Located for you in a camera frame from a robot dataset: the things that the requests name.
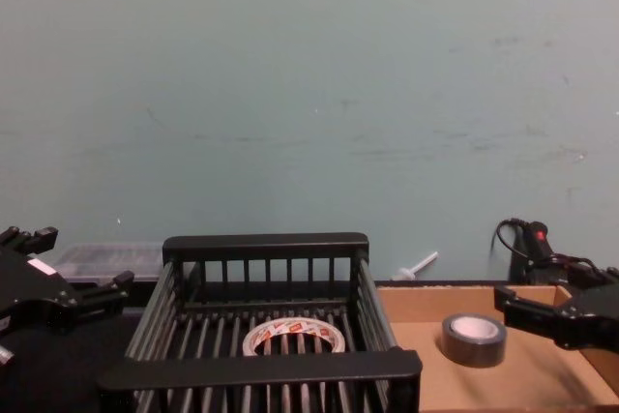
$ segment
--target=cardboard box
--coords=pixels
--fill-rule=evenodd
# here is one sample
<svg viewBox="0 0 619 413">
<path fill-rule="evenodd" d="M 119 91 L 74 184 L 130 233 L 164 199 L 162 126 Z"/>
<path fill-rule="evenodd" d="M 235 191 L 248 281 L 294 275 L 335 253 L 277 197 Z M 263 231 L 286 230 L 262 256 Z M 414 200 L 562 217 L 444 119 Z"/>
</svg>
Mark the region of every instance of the cardboard box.
<svg viewBox="0 0 619 413">
<path fill-rule="evenodd" d="M 555 286 L 515 286 L 519 296 L 560 305 Z M 441 322 L 460 312 L 499 321 L 488 286 L 378 289 L 398 344 L 424 364 L 421 411 L 619 411 L 619 356 L 601 350 L 562 350 L 550 339 L 508 328 L 505 360 L 494 368 L 463 367 L 440 351 Z"/>
</svg>

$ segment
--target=black basket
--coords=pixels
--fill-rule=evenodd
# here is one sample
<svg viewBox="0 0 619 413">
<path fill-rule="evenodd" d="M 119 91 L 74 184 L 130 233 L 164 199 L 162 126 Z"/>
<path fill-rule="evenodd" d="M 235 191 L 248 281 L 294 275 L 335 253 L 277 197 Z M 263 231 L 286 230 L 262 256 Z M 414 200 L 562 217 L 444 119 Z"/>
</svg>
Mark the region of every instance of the black basket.
<svg viewBox="0 0 619 413">
<path fill-rule="evenodd" d="M 103 412 L 418 411 L 422 365 L 396 346 L 365 235 L 174 237 L 163 261 L 125 360 L 99 380 Z M 242 356 L 253 326 L 285 316 L 336 326 L 346 351 L 289 335 Z"/>
</svg>

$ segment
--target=masking tape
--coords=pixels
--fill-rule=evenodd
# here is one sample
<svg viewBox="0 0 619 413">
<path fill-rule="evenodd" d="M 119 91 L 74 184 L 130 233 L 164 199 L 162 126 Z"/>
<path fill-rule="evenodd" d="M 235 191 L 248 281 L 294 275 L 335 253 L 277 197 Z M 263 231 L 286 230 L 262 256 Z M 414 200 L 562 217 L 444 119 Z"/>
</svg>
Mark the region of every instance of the masking tape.
<svg viewBox="0 0 619 413">
<path fill-rule="evenodd" d="M 332 352 L 343 352 L 344 337 L 335 326 L 312 318 L 279 318 L 266 321 L 253 328 L 243 339 L 243 355 L 256 355 L 255 349 L 263 341 L 284 334 L 309 334 L 331 344 Z"/>
</svg>

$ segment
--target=tape roll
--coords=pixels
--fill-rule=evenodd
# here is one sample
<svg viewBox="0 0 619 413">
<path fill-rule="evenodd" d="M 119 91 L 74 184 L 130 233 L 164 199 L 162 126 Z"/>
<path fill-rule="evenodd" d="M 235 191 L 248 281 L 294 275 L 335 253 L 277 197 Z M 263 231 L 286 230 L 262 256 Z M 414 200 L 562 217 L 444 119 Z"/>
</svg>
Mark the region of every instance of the tape roll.
<svg viewBox="0 0 619 413">
<path fill-rule="evenodd" d="M 243 355 L 256 355 L 255 349 L 266 339 L 283 334 L 309 334 L 318 336 L 331 344 L 332 352 L 343 352 L 344 336 L 335 326 L 312 318 L 279 318 L 266 321 L 251 331 L 243 339 Z"/>
<path fill-rule="evenodd" d="M 495 319 L 476 313 L 443 320 L 441 349 L 451 361 L 472 368 L 490 368 L 505 357 L 507 331 Z"/>
</svg>

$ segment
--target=black table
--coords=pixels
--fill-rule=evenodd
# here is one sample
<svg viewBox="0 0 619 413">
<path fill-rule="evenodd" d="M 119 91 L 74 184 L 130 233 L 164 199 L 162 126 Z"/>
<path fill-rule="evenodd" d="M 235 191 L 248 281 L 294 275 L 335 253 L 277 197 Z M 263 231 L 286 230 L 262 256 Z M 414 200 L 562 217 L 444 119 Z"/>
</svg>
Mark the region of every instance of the black table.
<svg viewBox="0 0 619 413">
<path fill-rule="evenodd" d="M 4 336 L 15 364 L 0 374 L 0 411 L 99 412 L 97 376 L 123 357 L 138 321 L 123 315 L 64 335 L 29 328 Z"/>
</svg>

